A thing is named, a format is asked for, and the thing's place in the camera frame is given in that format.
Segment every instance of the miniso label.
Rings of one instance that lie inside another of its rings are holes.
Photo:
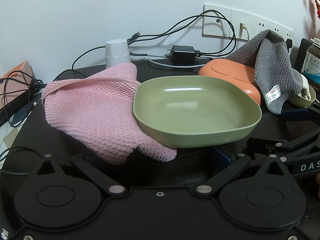
[[[268,103],[268,105],[270,105],[270,103],[274,100],[276,100],[279,96],[281,96],[281,91],[280,91],[280,87],[279,85],[275,85],[273,88],[271,88],[271,90],[266,93],[265,98],[266,101]]]

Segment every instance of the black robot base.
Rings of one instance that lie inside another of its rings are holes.
[[[2,212],[12,240],[243,239],[307,240],[299,231],[306,199],[292,174],[269,155],[252,176],[251,158],[237,154],[220,173],[195,188],[126,189],[81,156],[82,174],[66,175],[51,155],[42,157]]]

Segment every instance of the black cable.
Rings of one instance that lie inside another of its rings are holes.
[[[36,153],[38,156],[40,156],[42,158],[42,155],[40,153],[38,153],[36,150],[29,148],[29,147],[9,147],[7,149],[5,149],[1,154],[0,154],[0,162],[2,162],[7,156],[3,157],[2,156],[7,152],[10,151],[12,149],[20,149],[20,150],[26,150],[26,151],[30,151],[30,152],[34,152]],[[18,173],[18,172],[13,172],[13,171],[5,171],[3,169],[0,169],[0,172],[3,173],[7,173],[7,174],[11,174],[11,175],[29,175],[30,173]]]
[[[183,27],[181,27],[181,28],[179,28],[179,29],[177,29],[177,30],[175,30],[175,31],[173,31],[173,32],[168,33],[169,30],[171,30],[172,28],[174,28],[175,26],[177,26],[177,25],[180,24],[181,22],[186,21],[186,20],[191,19],[191,18],[194,18],[194,17],[196,17],[196,18],[195,18],[194,20],[192,20],[191,22],[189,22],[187,25],[185,25],[185,26],[183,26]],[[133,42],[137,42],[137,41],[150,41],[150,40],[158,39],[158,38],[161,38],[161,37],[170,35],[170,34],[172,34],[172,33],[178,32],[178,31],[180,31],[180,30],[188,27],[190,24],[192,24],[192,23],[193,23],[195,20],[197,20],[199,17],[212,17],[212,18],[220,18],[220,19],[226,20],[226,21],[228,22],[229,26],[231,27],[232,32],[233,32],[232,39],[230,40],[230,42],[228,43],[228,45],[227,45],[225,48],[223,48],[222,50],[217,51],[217,52],[204,53],[204,55],[205,55],[205,54],[218,54],[218,53],[224,51],[225,49],[227,49],[227,48],[229,47],[229,45],[231,44],[231,42],[232,42],[233,40],[235,40],[235,44],[234,44],[234,46],[233,46],[233,49],[232,49],[229,53],[223,54],[223,55],[217,55],[217,57],[218,57],[218,56],[225,56],[225,55],[230,54],[230,53],[235,49],[235,47],[236,47],[236,35],[235,35],[234,27],[233,27],[232,23],[231,23],[229,20],[227,20],[225,17],[223,18],[223,17],[211,16],[211,15],[196,15],[196,16],[188,17],[188,18],[180,21],[179,23],[175,24],[172,28],[170,28],[170,29],[169,29],[168,31],[166,31],[164,34],[157,34],[157,35],[158,35],[157,37],[150,38],[150,39],[135,40],[135,41],[129,42],[129,44],[131,44],[131,43],[133,43]]]
[[[220,16],[212,16],[212,15],[204,15],[204,14],[207,13],[207,12],[216,12],[216,13],[219,13],[222,17],[220,17]],[[186,28],[186,27],[188,27],[189,25],[191,25],[193,22],[195,22],[195,21],[196,21],[197,19],[199,19],[200,17],[212,17],[212,18],[223,19],[223,20],[225,20],[225,21],[228,22],[228,24],[229,24],[229,26],[231,27],[232,32],[233,32],[232,39],[230,40],[230,42],[228,43],[228,45],[227,45],[225,48],[223,48],[222,50],[217,51],[217,52],[203,53],[203,55],[204,55],[204,56],[209,56],[209,55],[212,55],[212,54],[218,54],[218,53],[220,53],[220,52],[223,52],[225,49],[227,49],[227,48],[229,47],[229,45],[231,44],[231,42],[232,42],[233,40],[235,40],[235,44],[234,44],[234,46],[233,46],[233,49],[232,49],[229,53],[223,54],[223,55],[217,55],[217,56],[225,56],[225,55],[228,55],[228,54],[230,54],[231,52],[233,52],[234,49],[235,49],[235,47],[236,47],[236,35],[235,35],[235,30],[234,30],[233,24],[232,24],[222,13],[220,13],[219,11],[216,11],[216,10],[206,10],[206,11],[204,11],[203,13],[201,13],[201,14],[199,14],[199,15],[194,15],[194,16],[188,17],[188,18],[186,18],[186,19],[183,19],[183,20],[181,20],[180,22],[176,23],[176,24],[175,24],[173,27],[171,27],[169,30],[167,30],[166,32],[161,33],[161,34],[140,35],[139,38],[140,38],[140,37],[153,37],[153,38],[150,38],[150,39],[140,39],[140,40],[136,39],[135,41],[130,41],[130,42],[128,42],[128,45],[131,44],[131,43],[134,43],[134,42],[138,42],[138,41],[151,41],[151,40],[155,40],[155,39],[158,39],[158,38],[161,38],[161,37],[164,37],[164,36],[173,34],[173,33],[175,33],[175,32],[181,31],[181,30],[183,30],[184,28]],[[194,19],[193,19],[191,22],[189,22],[188,24],[186,24],[185,26],[183,26],[183,27],[181,27],[181,28],[179,28],[179,29],[177,29],[177,30],[175,30],[175,31],[170,32],[173,28],[175,28],[175,27],[176,27],[177,25],[179,25],[180,23],[182,23],[182,22],[184,22],[184,21],[186,21],[186,20],[192,19],[192,18],[194,18]]]
[[[90,51],[93,51],[93,50],[95,50],[95,49],[102,49],[102,48],[105,48],[105,47],[106,47],[106,46],[99,46],[99,47],[95,47],[95,48],[93,48],[93,49],[89,49],[88,51],[86,51],[84,54],[82,54],[81,56],[79,56],[79,57],[73,62],[71,69],[73,69],[73,67],[74,67],[75,63],[77,62],[77,60],[80,59],[80,58],[81,58],[82,56],[84,56],[85,54],[87,54],[87,53],[89,53]]]
[[[56,77],[55,77],[55,79],[54,79],[54,80],[52,80],[52,82],[53,82],[53,81],[55,81],[59,76],[61,76],[63,73],[65,73],[65,72],[67,72],[67,71],[73,71],[73,72],[76,72],[76,73],[78,73],[78,74],[80,74],[80,75],[82,75],[82,76],[86,77],[86,78],[88,77],[87,75],[82,74],[81,72],[76,71],[75,69],[66,69],[66,70],[62,71],[58,76],[56,76]]]
[[[34,85],[34,84],[28,84],[26,82],[23,82],[23,81],[20,81],[20,80],[17,80],[15,78],[12,78],[10,77],[13,73],[22,73],[28,77],[31,78],[31,80],[33,82],[36,82],[37,84]],[[37,80],[35,78],[33,78],[32,76],[30,76],[28,73],[25,73],[24,71],[21,71],[21,70],[15,70],[15,71],[12,71],[7,78],[1,78],[0,79],[0,83],[2,83],[4,81],[4,91],[3,91],[3,101],[4,101],[4,111],[5,111],[5,115],[7,117],[7,121],[9,123],[9,125],[11,127],[18,127],[19,125],[22,124],[22,122],[24,121],[24,119],[26,119],[29,115],[29,103],[30,103],[30,97],[31,97],[31,93],[30,93],[30,90],[29,89],[24,89],[24,90],[17,90],[17,91],[13,91],[13,92],[9,92],[9,93],[6,93],[6,88],[7,88],[7,82],[8,80],[12,80],[12,81],[15,81],[15,82],[18,82],[18,83],[22,83],[22,84],[25,84],[27,86],[33,86],[33,87],[37,87],[37,91],[39,91],[41,88],[44,88],[44,85],[43,85],[43,81],[42,80]],[[24,116],[24,118],[17,124],[17,125],[13,125],[11,122],[10,122],[10,118],[8,116],[8,113],[7,113],[7,104],[6,104],[6,101],[5,101],[5,98],[6,98],[6,95],[7,94],[12,94],[12,93],[17,93],[17,92],[20,92],[20,91],[28,91],[28,102],[27,102],[27,113],[26,115]]]
[[[140,32],[136,32],[134,35],[132,35],[132,37],[130,39],[127,39],[127,43],[137,39],[140,36],[140,34],[141,34]]]

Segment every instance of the bottle label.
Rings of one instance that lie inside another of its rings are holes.
[[[320,59],[319,58],[307,52],[301,71],[305,76],[312,79],[317,84],[320,84]]]

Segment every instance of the white towel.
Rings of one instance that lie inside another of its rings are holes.
[[[302,90],[301,92],[298,94],[298,96],[307,99],[307,100],[311,100],[311,94],[309,91],[309,83],[308,80],[306,79],[306,77],[304,75],[301,74],[302,77]]]

